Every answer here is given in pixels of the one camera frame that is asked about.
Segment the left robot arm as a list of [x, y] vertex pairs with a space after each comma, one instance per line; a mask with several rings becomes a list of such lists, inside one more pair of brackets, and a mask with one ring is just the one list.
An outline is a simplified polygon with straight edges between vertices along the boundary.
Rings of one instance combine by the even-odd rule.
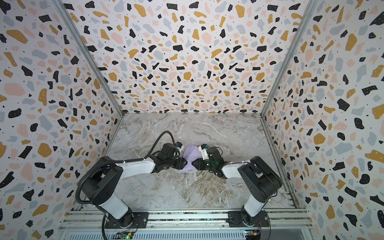
[[125, 218], [130, 208], [119, 199], [116, 186], [121, 179], [141, 175], [159, 173], [174, 168], [182, 170], [187, 161], [180, 156], [183, 145], [166, 143], [162, 149], [143, 159], [114, 161], [105, 156], [80, 179], [75, 193], [79, 204], [91, 204], [103, 213], [116, 220]]

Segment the lilac square paper sheet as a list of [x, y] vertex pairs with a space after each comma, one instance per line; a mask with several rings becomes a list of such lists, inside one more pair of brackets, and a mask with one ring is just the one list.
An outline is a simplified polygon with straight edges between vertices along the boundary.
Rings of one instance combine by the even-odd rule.
[[192, 162], [197, 159], [201, 159], [202, 157], [202, 153], [199, 151], [199, 146], [188, 145], [183, 155], [183, 158], [187, 161], [187, 165], [182, 170], [179, 170], [179, 173], [196, 170], [196, 168], [192, 165]]

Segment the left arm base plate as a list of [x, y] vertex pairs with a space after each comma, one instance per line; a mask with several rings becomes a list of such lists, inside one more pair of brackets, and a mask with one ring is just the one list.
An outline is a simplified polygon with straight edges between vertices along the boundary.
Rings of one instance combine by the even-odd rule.
[[148, 212], [127, 212], [120, 220], [113, 216], [106, 217], [105, 229], [145, 229], [148, 223]]

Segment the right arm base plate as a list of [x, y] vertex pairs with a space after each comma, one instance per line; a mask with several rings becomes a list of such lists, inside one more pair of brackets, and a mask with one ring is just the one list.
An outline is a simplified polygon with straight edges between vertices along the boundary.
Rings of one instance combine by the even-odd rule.
[[266, 211], [261, 210], [251, 217], [245, 210], [229, 211], [226, 222], [231, 228], [269, 227], [270, 221]]

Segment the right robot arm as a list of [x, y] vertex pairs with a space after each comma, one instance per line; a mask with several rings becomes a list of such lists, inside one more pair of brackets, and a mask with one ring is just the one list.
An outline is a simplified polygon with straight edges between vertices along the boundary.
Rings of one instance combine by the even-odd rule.
[[192, 162], [200, 171], [209, 171], [222, 179], [243, 179], [251, 195], [243, 209], [248, 217], [256, 217], [267, 201], [277, 195], [282, 186], [281, 178], [259, 156], [238, 163], [224, 161], [218, 147], [201, 145], [201, 158]]

